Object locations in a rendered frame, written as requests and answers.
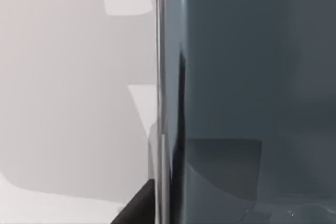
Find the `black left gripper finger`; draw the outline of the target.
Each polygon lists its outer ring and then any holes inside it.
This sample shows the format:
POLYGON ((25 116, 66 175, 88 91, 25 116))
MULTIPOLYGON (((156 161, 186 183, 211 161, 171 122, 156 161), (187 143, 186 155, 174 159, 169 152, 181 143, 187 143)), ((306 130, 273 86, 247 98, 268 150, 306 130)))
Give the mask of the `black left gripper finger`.
POLYGON ((149 179, 110 224, 155 224, 155 180, 149 179))

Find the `dark grey glossy mug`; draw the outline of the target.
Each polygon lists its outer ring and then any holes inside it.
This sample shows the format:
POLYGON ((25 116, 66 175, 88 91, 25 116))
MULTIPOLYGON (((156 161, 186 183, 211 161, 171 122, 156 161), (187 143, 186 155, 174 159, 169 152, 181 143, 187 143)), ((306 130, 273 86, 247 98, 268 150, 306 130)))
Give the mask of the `dark grey glossy mug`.
POLYGON ((156 224, 336 224, 336 0, 156 2, 156 224))

